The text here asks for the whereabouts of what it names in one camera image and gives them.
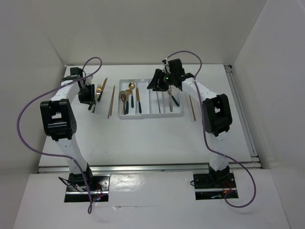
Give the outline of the gold spoon green handle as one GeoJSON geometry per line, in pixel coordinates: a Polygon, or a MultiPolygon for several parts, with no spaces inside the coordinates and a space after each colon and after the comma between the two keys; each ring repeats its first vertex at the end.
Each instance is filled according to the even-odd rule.
{"type": "Polygon", "coordinates": [[[131,91],[131,108],[134,108],[134,97],[133,97],[133,89],[135,88],[135,83],[130,82],[128,85],[130,91],[131,91]]]}
{"type": "Polygon", "coordinates": [[[125,111],[126,114],[129,113],[129,97],[131,95],[131,89],[127,89],[126,91],[126,100],[125,100],[125,111]]]}

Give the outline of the metal chopstick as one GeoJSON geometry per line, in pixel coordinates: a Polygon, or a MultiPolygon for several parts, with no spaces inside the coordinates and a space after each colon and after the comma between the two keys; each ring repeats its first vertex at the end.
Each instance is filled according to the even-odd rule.
{"type": "Polygon", "coordinates": [[[158,110],[159,110],[159,113],[161,113],[161,107],[160,107],[158,91],[156,91],[156,97],[157,97],[158,110]]]}

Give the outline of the gold knife green handle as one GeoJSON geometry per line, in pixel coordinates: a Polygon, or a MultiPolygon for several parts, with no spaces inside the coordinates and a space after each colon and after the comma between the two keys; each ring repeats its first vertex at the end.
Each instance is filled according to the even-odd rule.
{"type": "Polygon", "coordinates": [[[141,106],[141,101],[140,101],[140,92],[139,92],[139,88],[136,88],[136,98],[137,98],[137,102],[138,102],[138,110],[139,113],[142,113],[142,106],[141,106]]]}
{"type": "Polygon", "coordinates": [[[98,102],[99,102],[99,101],[101,100],[101,98],[102,98],[102,94],[103,94],[104,88],[105,88],[105,86],[106,86],[107,80],[108,80],[108,78],[105,78],[105,80],[104,80],[102,86],[99,87],[100,91],[99,91],[99,96],[98,96],[98,100],[97,100],[98,102]]]}

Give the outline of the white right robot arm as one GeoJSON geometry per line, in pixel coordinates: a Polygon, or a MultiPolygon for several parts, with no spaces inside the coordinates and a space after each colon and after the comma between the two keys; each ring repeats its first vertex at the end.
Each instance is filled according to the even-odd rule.
{"type": "Polygon", "coordinates": [[[201,109],[203,138],[211,157],[205,180],[213,188],[222,187],[230,175],[228,158],[220,152],[226,133],[233,122],[229,100],[225,94],[216,94],[196,76],[186,73],[180,59],[162,60],[163,69],[155,70],[147,89],[164,92],[174,86],[196,98],[201,109]]]}

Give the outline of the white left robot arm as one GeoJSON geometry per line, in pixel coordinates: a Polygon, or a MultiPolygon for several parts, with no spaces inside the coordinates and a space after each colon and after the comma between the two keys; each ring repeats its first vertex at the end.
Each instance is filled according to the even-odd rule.
{"type": "Polygon", "coordinates": [[[77,122],[71,102],[78,96],[80,103],[94,105],[95,86],[90,79],[84,78],[84,71],[78,67],[70,68],[70,75],[62,78],[61,86],[50,100],[40,104],[44,131],[66,156],[69,166],[67,184],[89,190],[94,185],[94,178],[76,141],[77,122]]]}

